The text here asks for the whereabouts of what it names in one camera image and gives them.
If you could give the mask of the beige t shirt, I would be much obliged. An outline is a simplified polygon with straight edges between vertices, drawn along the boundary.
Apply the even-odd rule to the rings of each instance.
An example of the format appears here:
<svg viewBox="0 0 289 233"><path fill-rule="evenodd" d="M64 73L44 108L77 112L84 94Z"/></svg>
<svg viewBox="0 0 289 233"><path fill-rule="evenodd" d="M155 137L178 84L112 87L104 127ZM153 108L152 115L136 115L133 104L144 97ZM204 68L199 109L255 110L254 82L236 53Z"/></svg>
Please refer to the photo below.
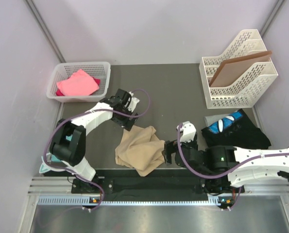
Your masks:
<svg viewBox="0 0 289 233"><path fill-rule="evenodd" d="M115 149L117 165L133 168L139 176L145 177L165 162L162 151L164 141L156 135L153 126L133 126L124 130L120 144Z"/></svg>

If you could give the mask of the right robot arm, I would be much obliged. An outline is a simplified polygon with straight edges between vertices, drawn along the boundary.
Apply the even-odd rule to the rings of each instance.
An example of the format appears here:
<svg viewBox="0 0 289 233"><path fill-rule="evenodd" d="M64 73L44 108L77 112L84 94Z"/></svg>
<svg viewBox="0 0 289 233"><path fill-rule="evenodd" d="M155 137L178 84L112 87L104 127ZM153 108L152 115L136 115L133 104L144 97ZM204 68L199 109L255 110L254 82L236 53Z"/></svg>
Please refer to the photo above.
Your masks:
<svg viewBox="0 0 289 233"><path fill-rule="evenodd" d="M280 150L213 146L199 150L196 142L167 141L162 152L167 165L175 162L198 178L204 192L239 192L247 184L269 180L289 182L289 147Z"/></svg>

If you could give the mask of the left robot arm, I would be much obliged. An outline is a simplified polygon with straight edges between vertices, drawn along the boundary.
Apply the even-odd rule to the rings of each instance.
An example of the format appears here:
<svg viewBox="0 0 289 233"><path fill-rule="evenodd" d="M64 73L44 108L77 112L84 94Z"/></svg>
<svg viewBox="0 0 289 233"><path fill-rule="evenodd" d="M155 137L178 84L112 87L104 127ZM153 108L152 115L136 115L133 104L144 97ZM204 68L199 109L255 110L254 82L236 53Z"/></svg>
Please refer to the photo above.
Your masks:
<svg viewBox="0 0 289 233"><path fill-rule="evenodd" d="M138 114L134 113L139 99L133 92L118 89L114 96L100 100L94 107L70 119L61 119L50 139L49 153L60 160L64 166L52 165L47 157L43 165L52 171L68 171L81 177L82 187L87 192L95 192L99 181L95 169L85 157L86 136L102 123L111 120L130 131Z"/></svg>

